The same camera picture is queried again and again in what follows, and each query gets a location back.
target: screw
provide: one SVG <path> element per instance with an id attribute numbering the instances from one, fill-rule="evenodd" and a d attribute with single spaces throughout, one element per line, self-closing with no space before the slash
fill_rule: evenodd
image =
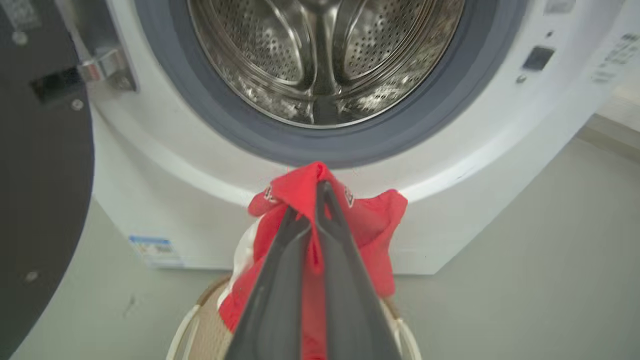
<path id="1" fill-rule="evenodd" d="M 84 103 L 80 99 L 73 100 L 71 102 L 71 108 L 76 111 L 82 110 L 82 108 L 84 108 Z"/>
<path id="2" fill-rule="evenodd" d="M 16 31 L 11 34 L 11 39 L 16 45 L 25 46 L 29 42 L 29 37 L 22 31 Z"/>
<path id="3" fill-rule="evenodd" d="M 38 278 L 38 272 L 30 271 L 29 273 L 27 273 L 27 276 L 24 277 L 24 280 L 26 282 L 34 282 L 36 281 L 37 278 Z"/>

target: stainless steel drum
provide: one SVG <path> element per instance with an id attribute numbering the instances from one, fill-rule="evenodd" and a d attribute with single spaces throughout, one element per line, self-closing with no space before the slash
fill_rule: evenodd
<path id="1" fill-rule="evenodd" d="M 288 124 L 365 121 L 398 103 L 447 49 L 464 0 L 189 0 L 209 61 Z"/>

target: woven basket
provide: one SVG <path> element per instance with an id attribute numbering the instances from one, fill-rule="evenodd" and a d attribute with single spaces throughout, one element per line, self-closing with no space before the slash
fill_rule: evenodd
<path id="1" fill-rule="evenodd" d="M 218 314 L 217 301 L 229 279 L 230 275 L 224 276 L 211 284 L 184 316 L 169 346 L 167 360 L 225 358 L 233 334 Z M 399 316 L 393 302 L 390 299 L 381 299 L 380 304 L 403 357 L 408 360 L 422 360 L 415 338 Z"/>

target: gray rubber gasket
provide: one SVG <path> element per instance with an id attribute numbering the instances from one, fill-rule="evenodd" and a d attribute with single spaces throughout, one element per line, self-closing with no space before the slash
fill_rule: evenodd
<path id="1" fill-rule="evenodd" d="M 136 0 L 136 9 L 164 71 L 184 100 L 220 135 L 279 163 L 298 166 L 319 160 L 345 168 L 405 151 L 453 121 L 504 60 L 526 4 L 527 0 L 467 0 L 449 48 L 423 84 L 385 113 L 339 129 L 290 126 L 246 104 L 210 65 L 186 0 Z"/>

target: basket handle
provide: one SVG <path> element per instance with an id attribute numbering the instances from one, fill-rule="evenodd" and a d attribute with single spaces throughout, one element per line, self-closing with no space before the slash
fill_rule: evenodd
<path id="1" fill-rule="evenodd" d="M 407 326 L 406 322 L 404 322 L 402 318 L 397 318 L 396 323 L 398 324 L 400 337 L 408 348 L 409 359 L 422 360 L 422 354 L 420 354 L 418 342 L 415 341 L 415 337 L 413 336 L 413 332 L 411 331 L 409 326 Z"/>
<path id="2" fill-rule="evenodd" d="M 178 352 L 178 346 L 180 345 L 180 341 L 182 341 L 182 337 L 184 333 L 187 331 L 189 324 L 193 320 L 193 317 L 200 310 L 200 305 L 195 304 L 189 312 L 184 315 L 180 326 L 175 331 L 175 335 L 173 335 L 173 339 L 171 340 L 171 345 L 169 345 L 169 351 L 166 352 L 166 360 L 175 360 L 175 355 Z"/>

